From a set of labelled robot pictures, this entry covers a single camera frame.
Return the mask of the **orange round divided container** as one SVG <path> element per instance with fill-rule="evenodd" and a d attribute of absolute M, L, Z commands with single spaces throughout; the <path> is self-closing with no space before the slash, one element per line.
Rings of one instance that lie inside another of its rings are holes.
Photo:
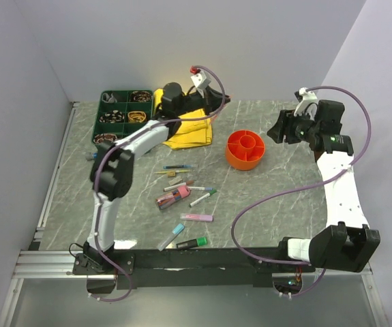
<path fill-rule="evenodd" d="M 230 134 L 225 156 L 226 161 L 236 170 L 253 170 L 265 154 L 263 139 L 250 130 L 238 130 Z"/>

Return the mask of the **dark blue pen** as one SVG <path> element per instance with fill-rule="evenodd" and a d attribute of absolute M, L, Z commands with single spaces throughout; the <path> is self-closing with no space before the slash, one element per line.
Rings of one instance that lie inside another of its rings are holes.
<path fill-rule="evenodd" d="M 162 166 L 165 170 L 174 170 L 174 169 L 194 169 L 197 168 L 198 165 L 196 164 L 182 164 L 182 165 L 168 165 Z"/>

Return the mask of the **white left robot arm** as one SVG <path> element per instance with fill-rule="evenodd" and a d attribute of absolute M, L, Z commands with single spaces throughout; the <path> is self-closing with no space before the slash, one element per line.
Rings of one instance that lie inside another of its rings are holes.
<path fill-rule="evenodd" d="M 155 114 L 146 125 L 116 142 L 104 142 L 91 169 L 94 214 L 83 254 L 97 273 L 109 272 L 114 261 L 114 231 L 120 200 L 132 186 L 134 163 L 152 148 L 172 138 L 183 122 L 204 121 L 221 112 L 230 101 L 224 86 L 210 86 L 185 94 L 181 85 L 164 86 Z"/>

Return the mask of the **yellow pencil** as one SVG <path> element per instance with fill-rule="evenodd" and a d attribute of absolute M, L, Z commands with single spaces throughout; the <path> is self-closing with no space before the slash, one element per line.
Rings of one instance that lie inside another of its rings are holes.
<path fill-rule="evenodd" d="M 165 175 L 168 175 L 168 174 L 171 173 L 171 172 L 174 172 L 174 173 L 176 173 L 176 174 L 180 174 L 180 173 L 191 172 L 191 170 L 189 170 L 189 169 L 163 170 L 163 171 L 154 172 L 154 174 L 165 174 Z"/>

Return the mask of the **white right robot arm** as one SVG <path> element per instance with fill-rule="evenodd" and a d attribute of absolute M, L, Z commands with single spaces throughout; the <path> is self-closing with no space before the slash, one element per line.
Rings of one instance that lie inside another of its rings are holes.
<path fill-rule="evenodd" d="M 314 113 L 281 110 L 267 132 L 277 144 L 308 143 L 326 181 L 326 227 L 311 239 L 284 239 L 287 248 L 276 255 L 284 271 L 292 271 L 302 261 L 315 268 L 359 273 L 380 244 L 378 230 L 370 228 L 360 205 L 351 164 L 352 141 L 341 133 L 344 110 L 343 103 L 331 100 L 320 100 Z"/>

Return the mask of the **white marker blue cap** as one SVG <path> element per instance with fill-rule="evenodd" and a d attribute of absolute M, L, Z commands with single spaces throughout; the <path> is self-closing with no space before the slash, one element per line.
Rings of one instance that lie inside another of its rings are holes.
<path fill-rule="evenodd" d="M 194 191 L 213 191 L 214 188 L 212 187 L 195 187 L 195 186 L 187 186 L 188 189 Z"/>

